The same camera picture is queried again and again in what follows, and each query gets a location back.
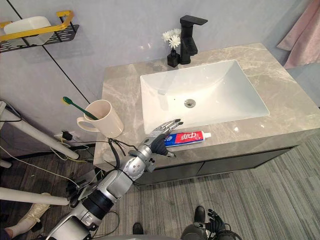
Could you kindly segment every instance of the cabinet door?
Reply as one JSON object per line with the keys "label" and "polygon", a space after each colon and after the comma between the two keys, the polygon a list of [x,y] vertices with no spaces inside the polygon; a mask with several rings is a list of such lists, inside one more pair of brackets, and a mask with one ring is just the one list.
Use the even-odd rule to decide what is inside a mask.
{"label": "cabinet door", "polygon": [[250,155],[209,160],[204,162],[202,168],[197,173],[197,176],[255,168],[289,151],[290,149],[291,147],[267,152],[254,153]]}
{"label": "cabinet door", "polygon": [[192,178],[197,175],[197,172],[201,168],[202,164],[202,162],[198,162],[155,169],[152,173],[145,172],[140,178],[136,180],[136,182],[138,184],[154,184],[171,180]]}

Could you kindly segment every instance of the power outlet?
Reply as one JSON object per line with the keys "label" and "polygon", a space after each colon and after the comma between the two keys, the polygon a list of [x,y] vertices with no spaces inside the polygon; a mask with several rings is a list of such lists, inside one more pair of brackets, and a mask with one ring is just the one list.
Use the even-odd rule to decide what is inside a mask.
{"label": "power outlet", "polygon": [[[80,142],[80,141],[81,141],[79,135],[78,135],[75,131],[69,131],[69,133],[72,135],[72,140],[71,140],[71,141],[75,141],[75,142]],[[55,137],[56,139],[58,139],[59,141],[61,141],[62,132],[54,135],[54,137]]]}

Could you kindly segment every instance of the pink towel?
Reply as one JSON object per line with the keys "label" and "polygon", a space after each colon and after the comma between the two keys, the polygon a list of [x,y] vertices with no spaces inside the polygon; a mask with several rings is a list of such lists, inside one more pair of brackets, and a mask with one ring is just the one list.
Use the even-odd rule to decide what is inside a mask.
{"label": "pink towel", "polygon": [[313,0],[277,46],[291,51],[284,68],[320,63],[320,0]]}

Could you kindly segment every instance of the black faucet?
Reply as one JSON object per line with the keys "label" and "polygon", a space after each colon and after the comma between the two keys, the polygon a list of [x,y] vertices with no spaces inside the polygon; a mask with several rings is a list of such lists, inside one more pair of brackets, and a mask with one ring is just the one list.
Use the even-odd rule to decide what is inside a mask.
{"label": "black faucet", "polygon": [[191,62],[190,56],[198,53],[197,46],[192,38],[192,31],[194,24],[203,25],[208,20],[185,15],[180,18],[181,23],[181,52],[180,52],[180,64],[189,64]]}

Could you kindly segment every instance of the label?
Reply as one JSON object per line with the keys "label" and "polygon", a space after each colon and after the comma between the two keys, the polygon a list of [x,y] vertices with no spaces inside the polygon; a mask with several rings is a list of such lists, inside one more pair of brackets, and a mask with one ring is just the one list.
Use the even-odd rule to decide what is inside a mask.
{"label": "label", "polygon": [[174,145],[183,145],[190,144],[195,142],[201,142],[204,140],[201,131],[193,131],[193,132],[181,132],[170,134],[164,140],[164,144],[166,146],[174,146]]}

